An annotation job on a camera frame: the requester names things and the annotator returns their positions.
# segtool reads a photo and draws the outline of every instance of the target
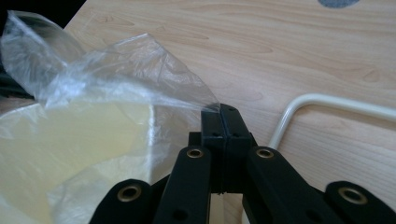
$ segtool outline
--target metal rivet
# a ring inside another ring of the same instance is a hole
[[[189,156],[190,158],[201,158],[204,156],[204,152],[201,149],[190,149],[187,151],[187,156]]]
[[[355,189],[342,187],[338,190],[338,193],[341,195],[341,197],[343,197],[343,199],[349,201],[350,203],[359,205],[367,204],[366,196]]]
[[[258,149],[256,154],[264,159],[270,159],[274,157],[274,153],[268,149]]]
[[[142,194],[142,189],[138,185],[129,185],[120,189],[117,194],[118,199],[123,203],[128,203],[136,200]]]

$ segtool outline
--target light wood surface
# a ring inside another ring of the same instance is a hole
[[[396,2],[88,0],[65,29],[86,50],[149,33],[236,106],[266,145],[293,98],[321,92],[396,107]],[[396,209],[396,124],[309,106],[280,151],[313,186],[357,183]],[[238,223],[240,196],[225,197]]]

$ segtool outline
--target clear plastic bag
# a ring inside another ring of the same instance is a hole
[[[51,21],[10,11],[1,51],[39,102],[0,115],[2,223],[88,223],[114,184],[169,174],[200,111],[219,110],[150,35],[85,53]]]

